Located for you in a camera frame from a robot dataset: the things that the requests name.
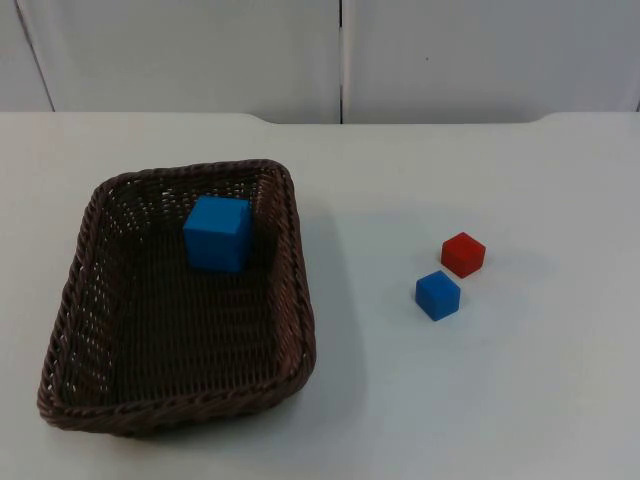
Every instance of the table surface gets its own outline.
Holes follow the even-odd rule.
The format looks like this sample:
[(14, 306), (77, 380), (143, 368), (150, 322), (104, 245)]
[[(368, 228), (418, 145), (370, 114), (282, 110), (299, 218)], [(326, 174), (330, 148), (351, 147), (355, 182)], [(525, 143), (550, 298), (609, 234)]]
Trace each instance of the table surface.
[[(2, 114), (0, 155), (3, 478), (638, 478), (640, 115)], [(265, 157), (296, 185), (318, 346), (306, 387), (258, 416), (144, 440), (46, 425), (36, 389), (93, 188)], [(434, 323), (415, 281), (463, 230), (485, 266), (452, 276), (460, 311)]]

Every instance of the woven texture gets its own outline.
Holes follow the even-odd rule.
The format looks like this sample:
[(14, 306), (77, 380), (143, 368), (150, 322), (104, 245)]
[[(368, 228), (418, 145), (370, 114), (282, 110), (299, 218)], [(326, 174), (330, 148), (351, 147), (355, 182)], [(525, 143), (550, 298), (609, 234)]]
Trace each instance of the woven texture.
[[(187, 265), (182, 225), (201, 195), (248, 199), (240, 274)], [(315, 363), (293, 184), (269, 160), (128, 173), (99, 186), (38, 391), (64, 429), (141, 435), (259, 412)]]

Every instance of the blue block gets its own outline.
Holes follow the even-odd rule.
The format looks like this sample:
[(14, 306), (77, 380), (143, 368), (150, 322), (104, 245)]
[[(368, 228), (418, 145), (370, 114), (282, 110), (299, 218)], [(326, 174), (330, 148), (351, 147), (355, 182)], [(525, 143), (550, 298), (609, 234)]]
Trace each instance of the blue block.
[(416, 303), (432, 320), (438, 321), (460, 308), (460, 287), (438, 270), (417, 281)]
[(182, 229), (189, 265), (222, 272), (240, 272), (251, 246), (248, 200), (200, 197)]

